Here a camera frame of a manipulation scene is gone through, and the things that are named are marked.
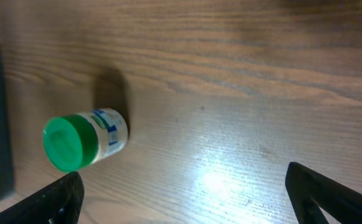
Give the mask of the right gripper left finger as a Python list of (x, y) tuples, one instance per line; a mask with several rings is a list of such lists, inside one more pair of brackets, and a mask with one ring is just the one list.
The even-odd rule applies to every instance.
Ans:
[(0, 224), (77, 224), (84, 193), (80, 174), (70, 172), (0, 212)]

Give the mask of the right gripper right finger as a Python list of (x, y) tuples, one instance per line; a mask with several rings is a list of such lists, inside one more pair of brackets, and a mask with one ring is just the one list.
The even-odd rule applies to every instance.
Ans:
[(288, 165), (285, 187), (299, 223), (362, 223), (362, 194), (297, 162)]

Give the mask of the green lid jar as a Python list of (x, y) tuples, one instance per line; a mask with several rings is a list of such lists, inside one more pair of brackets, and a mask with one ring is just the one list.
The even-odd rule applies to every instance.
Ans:
[(124, 117), (111, 108), (51, 118), (43, 130), (45, 153), (62, 172), (88, 167), (121, 151), (128, 140)]

